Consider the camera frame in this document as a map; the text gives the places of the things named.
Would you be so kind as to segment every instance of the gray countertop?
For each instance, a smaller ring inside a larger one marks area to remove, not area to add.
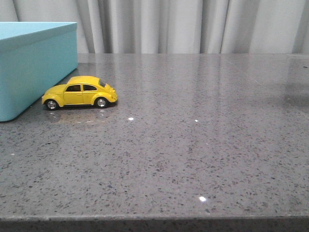
[[[309,56],[80,54],[106,109],[0,123],[0,220],[309,216]]]

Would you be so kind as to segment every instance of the white curtain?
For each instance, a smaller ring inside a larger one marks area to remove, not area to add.
[[[0,0],[0,21],[77,22],[79,53],[309,54],[309,0]]]

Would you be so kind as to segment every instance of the car tire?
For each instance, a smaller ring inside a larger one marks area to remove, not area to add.
[[[57,110],[59,108],[58,103],[53,99],[46,100],[45,105],[48,110]]]
[[[96,99],[96,107],[98,108],[106,108],[108,106],[109,101],[106,98],[97,98]]]

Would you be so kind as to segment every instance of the box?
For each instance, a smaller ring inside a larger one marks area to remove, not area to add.
[[[77,67],[77,23],[0,22],[0,121],[17,117]]]

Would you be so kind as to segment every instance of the yellow toy car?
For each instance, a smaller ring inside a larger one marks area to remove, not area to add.
[[[117,101],[117,93],[110,85],[94,76],[75,76],[67,84],[51,87],[42,96],[48,110],[65,105],[95,105],[106,108]]]

